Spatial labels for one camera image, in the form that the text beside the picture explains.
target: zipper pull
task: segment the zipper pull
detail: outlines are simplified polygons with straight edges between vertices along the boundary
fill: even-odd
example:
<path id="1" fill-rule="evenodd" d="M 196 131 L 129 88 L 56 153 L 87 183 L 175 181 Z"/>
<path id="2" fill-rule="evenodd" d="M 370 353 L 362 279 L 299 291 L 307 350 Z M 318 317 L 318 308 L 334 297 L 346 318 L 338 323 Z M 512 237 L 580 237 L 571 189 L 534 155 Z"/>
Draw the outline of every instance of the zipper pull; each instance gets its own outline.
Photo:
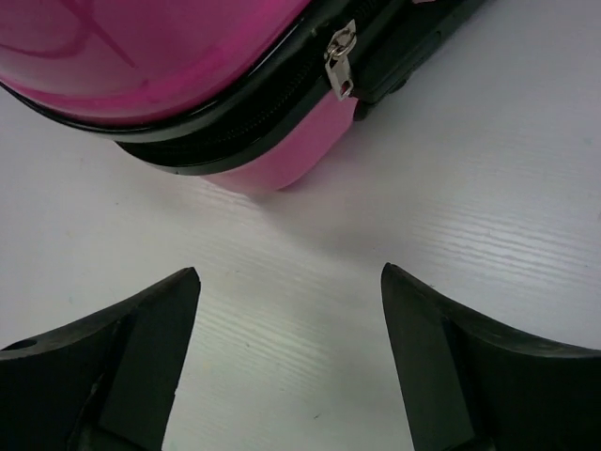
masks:
<path id="1" fill-rule="evenodd" d="M 326 59 L 326 72 L 330 84 L 339 101 L 348 99 L 352 94 L 352 72 L 348 61 L 348 54 L 357 43 L 357 25 L 353 19 L 342 30 L 338 30 L 331 38 L 328 49 L 324 54 Z"/>

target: table surface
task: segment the table surface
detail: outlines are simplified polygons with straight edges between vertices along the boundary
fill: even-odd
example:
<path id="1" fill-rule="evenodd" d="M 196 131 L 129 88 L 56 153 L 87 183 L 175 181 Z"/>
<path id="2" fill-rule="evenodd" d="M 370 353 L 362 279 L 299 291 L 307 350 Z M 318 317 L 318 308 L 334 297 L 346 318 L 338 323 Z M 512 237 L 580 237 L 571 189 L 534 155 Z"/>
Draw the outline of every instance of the table surface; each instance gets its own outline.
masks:
<path id="1" fill-rule="evenodd" d="M 0 95 L 0 347 L 194 266 L 166 451 L 412 449 L 387 261 L 601 347 L 600 18 L 598 0 L 490 3 L 301 182 L 252 199 Z"/>

